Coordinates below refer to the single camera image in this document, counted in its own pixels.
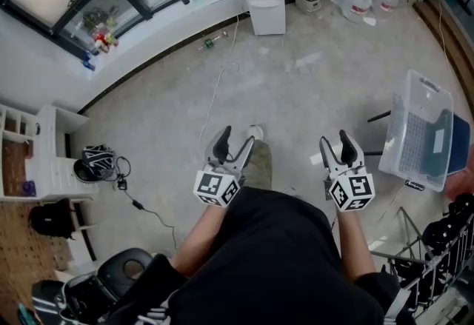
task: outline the white wall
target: white wall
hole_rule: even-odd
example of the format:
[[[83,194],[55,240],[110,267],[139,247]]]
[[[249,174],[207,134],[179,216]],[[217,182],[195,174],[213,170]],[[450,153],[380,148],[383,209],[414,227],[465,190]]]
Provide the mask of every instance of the white wall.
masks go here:
[[[80,110],[111,84],[168,47],[245,11],[244,0],[172,5],[120,38],[95,72],[0,12],[0,102],[37,111],[43,104]]]

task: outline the black backpack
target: black backpack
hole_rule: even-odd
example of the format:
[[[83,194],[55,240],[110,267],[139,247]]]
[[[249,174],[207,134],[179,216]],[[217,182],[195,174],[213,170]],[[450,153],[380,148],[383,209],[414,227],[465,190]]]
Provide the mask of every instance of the black backpack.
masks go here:
[[[70,214],[69,201],[66,198],[53,204],[34,207],[30,211],[28,221],[39,234],[51,237],[72,238],[75,231]]]

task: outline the person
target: person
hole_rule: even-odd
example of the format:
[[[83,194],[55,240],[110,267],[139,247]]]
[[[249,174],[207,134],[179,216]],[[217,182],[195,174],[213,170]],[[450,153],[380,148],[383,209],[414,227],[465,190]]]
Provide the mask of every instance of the person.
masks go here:
[[[260,127],[249,135],[238,195],[208,206],[170,260],[157,255],[107,324],[395,324],[398,282],[375,271],[357,214],[337,215],[339,256],[321,210],[271,190],[270,148]],[[390,315],[415,323],[404,309]]]

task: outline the black t-shirt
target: black t-shirt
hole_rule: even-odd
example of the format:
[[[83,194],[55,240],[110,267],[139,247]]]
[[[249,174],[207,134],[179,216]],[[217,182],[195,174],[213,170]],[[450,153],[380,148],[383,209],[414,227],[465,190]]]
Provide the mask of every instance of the black t-shirt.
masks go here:
[[[191,279],[159,255],[108,323],[134,324],[175,291],[168,301],[171,324],[382,325],[398,290],[384,272],[347,280],[321,210],[245,187],[227,210],[212,256]],[[414,324],[407,313],[397,321]]]

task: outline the clear plastic bin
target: clear plastic bin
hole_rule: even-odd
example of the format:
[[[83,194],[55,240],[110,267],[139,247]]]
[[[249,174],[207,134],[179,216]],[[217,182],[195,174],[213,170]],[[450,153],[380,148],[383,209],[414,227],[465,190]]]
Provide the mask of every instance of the clear plastic bin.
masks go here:
[[[453,97],[416,71],[393,96],[378,168],[437,192],[444,188],[453,141]]]

